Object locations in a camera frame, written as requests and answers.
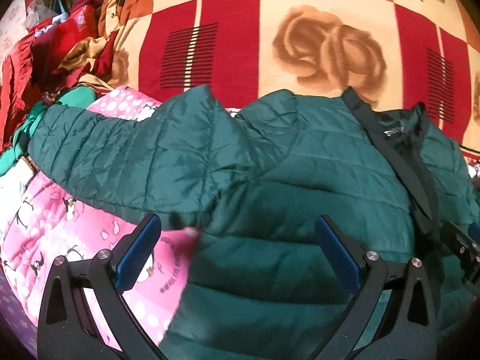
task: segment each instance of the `black clamp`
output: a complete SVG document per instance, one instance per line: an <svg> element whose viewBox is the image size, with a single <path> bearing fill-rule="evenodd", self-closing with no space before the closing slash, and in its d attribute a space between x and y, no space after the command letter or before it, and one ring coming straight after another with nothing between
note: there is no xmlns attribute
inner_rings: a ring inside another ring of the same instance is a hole
<svg viewBox="0 0 480 360"><path fill-rule="evenodd" d="M160 234L159 217L148 214L113 250L82 261L54 260L38 319L39 360L167 360L122 297L133 288ZM121 351L104 343L84 288L93 288Z"/></svg>
<svg viewBox="0 0 480 360"><path fill-rule="evenodd" d="M476 297L480 297L480 226L472 223L466 235L451 222L440 230L440 239L460 259L465 272L462 283Z"/></svg>
<svg viewBox="0 0 480 360"><path fill-rule="evenodd" d="M317 219L314 233L342 286L354 296L307 360L434 360L435 313L422 262L386 262L362 250L326 215ZM148 214L113 250L78 262L55 259L40 307L38 360L167 360L122 298L160 234L160 219ZM121 351L103 342L84 288L93 288ZM392 293L374 338L355 349L384 290Z"/></svg>

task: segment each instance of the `red cloth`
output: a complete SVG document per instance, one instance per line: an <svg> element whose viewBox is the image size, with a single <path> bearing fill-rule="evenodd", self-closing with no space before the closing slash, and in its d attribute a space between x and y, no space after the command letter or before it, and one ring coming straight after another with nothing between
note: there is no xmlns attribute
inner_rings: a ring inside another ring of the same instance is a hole
<svg viewBox="0 0 480 360"><path fill-rule="evenodd" d="M49 74L58 68L68 52L81 40L98 38L95 8L93 5L80 6L70 17L32 43L32 82L45 88Z"/></svg>
<svg viewBox="0 0 480 360"><path fill-rule="evenodd" d="M70 17L50 31L34 37L35 30L52 23L51 19L33 27L21 39L3 63L3 82L0 95L0 154L11 146L11 138L35 103L41 100L42 92L57 92L71 88L89 66L72 72L57 68L68 52L87 37L98 37L95 8L101 0L79 0ZM109 74L113 59L113 47L106 48L95 63L92 74Z"/></svg>
<svg viewBox="0 0 480 360"><path fill-rule="evenodd" d="M102 3L103 0L77 0L71 6L70 11L75 12L78 8L83 7L84 5L91 5L94 8L100 8Z"/></svg>
<svg viewBox="0 0 480 360"><path fill-rule="evenodd" d="M40 90L32 86L32 53L34 36L28 34L11 50L3 62L3 81L0 95L0 153L11 146L11 137L25 117L41 99Z"/></svg>

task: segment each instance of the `jacket label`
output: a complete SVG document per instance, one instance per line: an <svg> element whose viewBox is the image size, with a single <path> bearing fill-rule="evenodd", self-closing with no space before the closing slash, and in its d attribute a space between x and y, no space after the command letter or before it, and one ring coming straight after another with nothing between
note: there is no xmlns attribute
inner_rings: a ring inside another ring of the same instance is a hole
<svg viewBox="0 0 480 360"><path fill-rule="evenodd" d="M397 127L391 128L390 130L385 130L383 133L387 135L387 137L392 137L393 135L401 134L404 131L405 131L405 127L397 126Z"/></svg>

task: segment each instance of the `white polka dot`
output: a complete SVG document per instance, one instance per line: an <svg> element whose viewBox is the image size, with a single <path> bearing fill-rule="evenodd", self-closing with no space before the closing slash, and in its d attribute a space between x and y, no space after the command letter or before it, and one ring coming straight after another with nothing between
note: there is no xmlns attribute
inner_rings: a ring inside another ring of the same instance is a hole
<svg viewBox="0 0 480 360"><path fill-rule="evenodd" d="M157 327L158 326L158 318L155 317L154 315L149 315L147 318L148 325L151 327Z"/></svg>
<svg viewBox="0 0 480 360"><path fill-rule="evenodd" d="M187 230L185 232L187 233L187 235L189 237L196 237L198 235L198 231L194 228L191 228L191 227L187 228Z"/></svg>
<svg viewBox="0 0 480 360"><path fill-rule="evenodd" d="M58 249L60 249L60 240L59 239L57 239L51 247L51 250L54 251L54 252L56 252Z"/></svg>
<svg viewBox="0 0 480 360"><path fill-rule="evenodd" d="M142 302L137 302L133 309L133 313L137 319L143 319L143 317L145 317L145 306Z"/></svg>
<svg viewBox="0 0 480 360"><path fill-rule="evenodd" d="M117 102L112 101L112 102L109 102L109 104L106 106L106 110L113 111L116 107L117 107Z"/></svg>

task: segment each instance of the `teal garment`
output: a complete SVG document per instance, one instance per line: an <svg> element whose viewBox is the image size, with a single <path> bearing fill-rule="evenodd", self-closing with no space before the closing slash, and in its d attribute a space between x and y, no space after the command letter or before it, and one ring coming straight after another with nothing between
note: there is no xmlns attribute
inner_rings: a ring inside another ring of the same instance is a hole
<svg viewBox="0 0 480 360"><path fill-rule="evenodd" d="M95 97L96 94L93 89L86 86L79 86L61 96L58 102L68 105L69 107L87 109L87 107L95 101ZM0 176L6 174L9 169L16 164L18 159L25 155L25 151L19 144L20 134L21 132L25 133L27 139L29 139L46 111L47 105L43 101L36 103L27 115L26 121L15 131L12 138L12 147L0 156Z"/></svg>
<svg viewBox="0 0 480 360"><path fill-rule="evenodd" d="M171 360L305 359L350 300L315 245L319 215L386 260L414 256L407 192L340 98L281 90L232 118L201 86L141 122L54 105L29 152L88 205L131 223L155 212L164 229L203 229L160 344ZM421 156L440 223L466 231L480 208L458 145L431 124ZM457 257L442 253L439 339L472 300Z"/></svg>
<svg viewBox="0 0 480 360"><path fill-rule="evenodd" d="M23 133L30 138L46 111L47 105L43 101L36 103L27 115L25 122L15 131L12 137L13 145L0 156L0 176L6 174L25 154L20 145L20 135Z"/></svg>
<svg viewBox="0 0 480 360"><path fill-rule="evenodd" d="M57 99L57 103L87 109L96 100L95 91L87 86L78 86Z"/></svg>

